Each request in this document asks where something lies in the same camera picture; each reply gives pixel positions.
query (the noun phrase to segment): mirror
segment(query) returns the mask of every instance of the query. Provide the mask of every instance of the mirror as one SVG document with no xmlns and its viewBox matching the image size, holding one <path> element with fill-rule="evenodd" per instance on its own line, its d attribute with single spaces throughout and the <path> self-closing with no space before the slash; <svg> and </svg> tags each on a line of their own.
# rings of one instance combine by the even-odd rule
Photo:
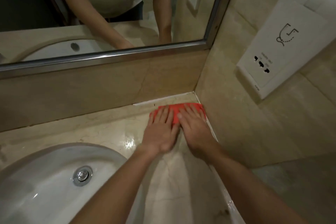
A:
<svg viewBox="0 0 336 224">
<path fill-rule="evenodd" d="M 1 0 L 0 63 L 194 41 L 215 0 Z"/>
</svg>

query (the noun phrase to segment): reflected sink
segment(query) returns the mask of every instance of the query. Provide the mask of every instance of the reflected sink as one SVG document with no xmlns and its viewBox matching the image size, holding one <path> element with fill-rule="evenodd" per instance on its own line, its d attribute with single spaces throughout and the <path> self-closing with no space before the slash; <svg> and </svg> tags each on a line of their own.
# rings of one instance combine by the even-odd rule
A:
<svg viewBox="0 0 336 224">
<path fill-rule="evenodd" d="M 0 223 L 69 223 L 124 162 L 114 150 L 84 143 L 29 155 L 0 172 Z M 92 175 L 77 175 L 82 167 Z M 142 223 L 144 209 L 141 186 L 126 223 Z"/>
<path fill-rule="evenodd" d="M 94 39 L 63 41 L 43 47 L 24 58 L 22 61 L 63 57 L 70 55 L 105 52 L 115 50 L 111 45 Z"/>
</svg>

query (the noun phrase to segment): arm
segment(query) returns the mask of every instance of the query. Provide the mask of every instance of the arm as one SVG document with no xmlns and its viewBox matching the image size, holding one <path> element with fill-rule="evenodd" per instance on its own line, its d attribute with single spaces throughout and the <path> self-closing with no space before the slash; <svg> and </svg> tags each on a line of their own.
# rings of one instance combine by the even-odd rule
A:
<svg viewBox="0 0 336 224">
<path fill-rule="evenodd" d="M 246 224 L 307 224 L 250 170 L 227 155 L 202 112 L 186 106 L 178 117 L 192 153 L 215 167 Z"/>
<path fill-rule="evenodd" d="M 92 31 L 110 45 L 118 49 L 133 48 L 108 22 L 95 10 L 89 0 L 65 0 L 73 13 Z"/>
<path fill-rule="evenodd" d="M 153 0 L 160 44 L 171 43 L 171 0 Z"/>
<path fill-rule="evenodd" d="M 142 143 L 127 162 L 84 205 L 70 224 L 123 224 L 145 173 L 154 158 L 172 149 L 179 124 L 172 127 L 174 112 L 160 109 L 150 116 Z"/>
</svg>

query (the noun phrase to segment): finger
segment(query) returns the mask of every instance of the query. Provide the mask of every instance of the finger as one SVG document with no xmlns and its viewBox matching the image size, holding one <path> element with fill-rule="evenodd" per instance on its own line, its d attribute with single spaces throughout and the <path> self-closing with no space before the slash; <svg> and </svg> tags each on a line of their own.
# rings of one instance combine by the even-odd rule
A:
<svg viewBox="0 0 336 224">
<path fill-rule="evenodd" d="M 201 115 L 200 115 L 200 113 L 197 111 L 197 109 L 196 109 L 196 107 L 194 106 L 194 105 L 190 105 L 191 106 L 191 109 L 192 109 L 192 111 L 195 113 L 195 115 L 197 116 L 197 117 L 201 117 Z"/>
<path fill-rule="evenodd" d="M 154 123 L 159 123 L 162 113 L 163 113 L 164 108 L 160 108 L 160 110 L 157 112 L 156 117 L 154 119 Z"/>
<path fill-rule="evenodd" d="M 153 120 L 154 120 L 154 113 L 151 112 L 151 113 L 149 114 L 149 120 L 148 120 L 148 124 L 147 124 L 147 126 L 153 124 Z"/>
<path fill-rule="evenodd" d="M 189 129 L 190 128 L 190 123 L 188 121 L 190 117 L 190 115 L 182 108 L 180 108 L 180 112 L 177 114 L 178 120 L 181 123 L 182 128 L 185 129 Z"/>
<path fill-rule="evenodd" d="M 171 136 L 174 140 L 176 139 L 179 130 L 180 130 L 180 123 L 178 122 L 174 124 L 173 128 L 171 129 Z"/>
<path fill-rule="evenodd" d="M 199 112 L 201 114 L 202 120 L 204 120 L 205 122 L 207 122 L 207 118 L 205 117 L 204 112 L 202 110 L 200 110 Z"/>
<path fill-rule="evenodd" d="M 160 123 L 166 123 L 166 120 L 168 117 L 168 111 L 169 111 L 169 106 L 166 105 L 165 108 L 163 109 L 163 113 L 160 118 Z"/>
<path fill-rule="evenodd" d="M 173 120 L 174 120 L 174 110 L 171 109 L 169 111 L 169 114 L 168 114 L 168 118 L 167 118 L 167 121 L 166 123 L 169 124 L 171 126 L 171 124 L 173 123 Z"/>
<path fill-rule="evenodd" d="M 191 116 L 191 117 L 196 117 L 196 115 L 194 114 L 194 112 L 190 109 L 189 106 L 187 106 L 186 104 L 184 104 L 184 108 L 187 111 L 187 113 Z"/>
</svg>

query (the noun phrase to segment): marble countertop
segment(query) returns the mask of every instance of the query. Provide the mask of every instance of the marble countertop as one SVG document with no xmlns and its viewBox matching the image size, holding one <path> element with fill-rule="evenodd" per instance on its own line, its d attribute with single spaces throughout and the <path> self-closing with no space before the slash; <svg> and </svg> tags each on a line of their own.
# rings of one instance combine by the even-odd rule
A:
<svg viewBox="0 0 336 224">
<path fill-rule="evenodd" d="M 155 18 L 110 25 L 136 47 L 158 44 L 159 33 Z M 0 32 L 0 54 L 4 57 L 0 62 L 18 62 L 42 47 L 75 39 L 102 41 L 85 25 Z"/>
<path fill-rule="evenodd" d="M 56 120 L 0 133 L 0 170 L 38 150 L 71 142 L 103 145 L 129 158 L 149 113 L 159 105 L 197 102 L 194 93 Z M 243 223 L 216 173 L 195 158 L 181 131 L 174 149 L 150 166 L 144 223 Z"/>
</svg>

